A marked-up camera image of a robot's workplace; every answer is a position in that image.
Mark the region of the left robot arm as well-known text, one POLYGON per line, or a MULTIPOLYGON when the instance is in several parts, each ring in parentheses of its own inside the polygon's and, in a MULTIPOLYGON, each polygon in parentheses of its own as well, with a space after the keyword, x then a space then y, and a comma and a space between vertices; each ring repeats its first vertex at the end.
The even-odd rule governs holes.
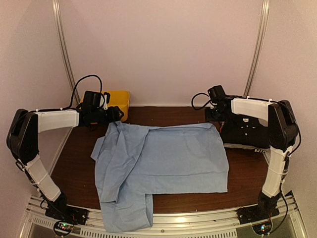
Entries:
POLYGON ((38 135, 45 131, 108 124, 121 120, 126 111, 110 106, 109 92, 86 91, 77 107, 28 111, 18 109, 10 126, 6 144, 15 164, 23 171, 44 199, 54 202, 52 212, 60 220, 71 216, 65 197, 45 169, 39 155, 38 135))

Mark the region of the black shirt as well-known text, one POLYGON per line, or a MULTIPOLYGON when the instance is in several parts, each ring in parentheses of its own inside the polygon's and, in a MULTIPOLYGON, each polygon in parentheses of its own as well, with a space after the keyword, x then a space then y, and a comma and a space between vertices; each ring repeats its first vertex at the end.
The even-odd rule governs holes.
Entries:
POLYGON ((226 144, 269 148, 268 128, 254 117, 230 114, 221 129, 220 136, 226 144))

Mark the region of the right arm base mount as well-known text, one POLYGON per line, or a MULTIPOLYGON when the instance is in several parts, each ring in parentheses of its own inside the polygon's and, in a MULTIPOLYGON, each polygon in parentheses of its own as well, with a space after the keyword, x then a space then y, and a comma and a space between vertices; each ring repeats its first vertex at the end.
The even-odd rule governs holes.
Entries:
POLYGON ((262 212, 258 205, 240 207, 236 212, 241 225, 267 220, 280 214, 278 208, 273 208, 273 210, 269 212, 262 212))

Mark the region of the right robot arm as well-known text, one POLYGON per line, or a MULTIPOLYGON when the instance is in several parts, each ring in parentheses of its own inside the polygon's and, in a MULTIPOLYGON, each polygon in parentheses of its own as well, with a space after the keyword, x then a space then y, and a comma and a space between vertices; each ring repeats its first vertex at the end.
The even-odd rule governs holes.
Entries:
POLYGON ((210 93, 202 108, 206 121, 220 124, 220 136, 226 147, 269 153, 267 175, 254 207, 254 215, 264 219, 281 197, 289 158, 300 135, 290 102, 210 93))

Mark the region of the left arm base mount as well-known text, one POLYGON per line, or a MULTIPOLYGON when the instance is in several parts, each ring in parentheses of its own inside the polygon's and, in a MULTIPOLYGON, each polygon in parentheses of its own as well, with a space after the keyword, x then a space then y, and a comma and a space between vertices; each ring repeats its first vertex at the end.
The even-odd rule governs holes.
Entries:
POLYGON ((48 206, 45 215, 73 225, 85 225, 88 210, 66 205, 65 207, 48 206))

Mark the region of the yellow plastic basket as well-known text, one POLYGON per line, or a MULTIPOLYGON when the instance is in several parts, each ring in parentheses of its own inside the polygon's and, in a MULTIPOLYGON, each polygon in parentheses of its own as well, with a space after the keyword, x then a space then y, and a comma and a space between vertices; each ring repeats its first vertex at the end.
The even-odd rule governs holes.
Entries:
MULTIPOLYGON (((124 112, 121 121, 128 118, 130 94, 128 91, 109 91, 108 107, 119 106, 124 112)), ((100 107, 102 92, 86 91, 76 110, 79 112, 79 125, 108 124, 105 120, 105 110, 100 107)))

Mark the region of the grey shirt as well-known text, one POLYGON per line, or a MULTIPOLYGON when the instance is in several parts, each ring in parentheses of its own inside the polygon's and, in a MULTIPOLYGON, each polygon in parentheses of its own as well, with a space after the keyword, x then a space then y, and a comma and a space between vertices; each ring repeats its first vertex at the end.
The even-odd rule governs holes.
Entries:
POLYGON ((265 148, 259 148, 255 146, 250 145, 242 145, 242 144, 230 144, 230 143, 224 143, 225 148, 231 148, 231 149, 244 149, 244 150, 254 150, 255 152, 268 152, 269 149, 265 148))

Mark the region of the light blue long sleeve shirt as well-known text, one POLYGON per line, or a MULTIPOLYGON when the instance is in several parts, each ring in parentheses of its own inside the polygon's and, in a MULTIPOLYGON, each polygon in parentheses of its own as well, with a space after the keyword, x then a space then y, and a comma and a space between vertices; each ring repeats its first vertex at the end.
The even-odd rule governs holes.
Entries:
POLYGON ((211 123, 141 126, 113 122, 91 153, 105 229, 153 225, 155 194, 226 193, 229 164, 211 123))

